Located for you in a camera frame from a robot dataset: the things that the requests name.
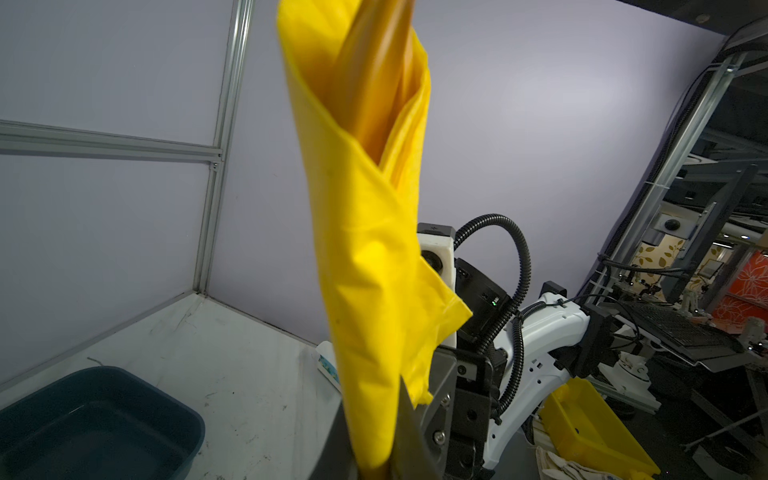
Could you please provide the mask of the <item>orange plastic spoon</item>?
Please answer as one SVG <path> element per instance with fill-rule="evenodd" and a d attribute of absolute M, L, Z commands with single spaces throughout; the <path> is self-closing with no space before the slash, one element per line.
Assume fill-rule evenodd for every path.
<path fill-rule="evenodd" d="M 375 163 L 409 95 L 413 10 L 412 1 L 361 2 L 329 80 L 328 111 Z"/>

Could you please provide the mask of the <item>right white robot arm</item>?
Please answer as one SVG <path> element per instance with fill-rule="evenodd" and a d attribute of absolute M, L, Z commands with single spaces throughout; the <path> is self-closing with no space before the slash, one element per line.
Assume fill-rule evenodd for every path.
<path fill-rule="evenodd" d="M 547 282 L 521 309 L 470 263 L 458 259 L 456 287 L 474 314 L 455 346 L 432 360 L 434 396 L 417 410 L 440 479 L 489 479 L 508 443 L 539 405 L 568 380 L 585 377 L 610 346 L 609 313 L 569 299 Z"/>

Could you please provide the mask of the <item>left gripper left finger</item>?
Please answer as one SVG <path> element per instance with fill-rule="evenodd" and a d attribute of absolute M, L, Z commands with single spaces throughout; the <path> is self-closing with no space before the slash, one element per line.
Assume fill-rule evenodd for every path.
<path fill-rule="evenodd" d="M 357 480 L 358 478 L 359 469 L 351 446 L 344 407 L 340 404 L 309 480 Z"/>

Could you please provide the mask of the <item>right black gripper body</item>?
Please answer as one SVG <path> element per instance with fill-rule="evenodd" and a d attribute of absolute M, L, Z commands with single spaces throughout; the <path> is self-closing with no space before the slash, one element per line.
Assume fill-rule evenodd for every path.
<path fill-rule="evenodd" d="M 488 479 L 484 451 L 510 354 L 481 343 L 511 296 L 469 262 L 458 259 L 455 266 L 456 292 L 472 316 L 451 345 L 434 352 L 433 400 L 419 407 L 419 424 L 440 479 Z"/>

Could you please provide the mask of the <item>yellow paper napkin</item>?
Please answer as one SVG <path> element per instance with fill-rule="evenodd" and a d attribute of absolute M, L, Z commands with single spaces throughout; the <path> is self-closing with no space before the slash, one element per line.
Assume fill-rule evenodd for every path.
<path fill-rule="evenodd" d="M 325 100 L 363 1 L 283 1 L 277 32 L 307 179 L 318 282 L 363 479 L 392 477 L 400 379 L 428 404 L 432 356 L 470 316 L 421 256 L 419 180 L 431 94 L 428 56 L 411 24 L 409 95 L 379 163 L 336 123 Z"/>

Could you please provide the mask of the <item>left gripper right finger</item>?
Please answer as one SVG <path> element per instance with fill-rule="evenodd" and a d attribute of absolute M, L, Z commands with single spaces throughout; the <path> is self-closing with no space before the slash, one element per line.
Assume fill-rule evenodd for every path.
<path fill-rule="evenodd" d="M 392 478 L 398 480 L 438 480 L 440 478 L 421 433 L 417 415 L 403 379 L 400 379 L 392 447 Z"/>

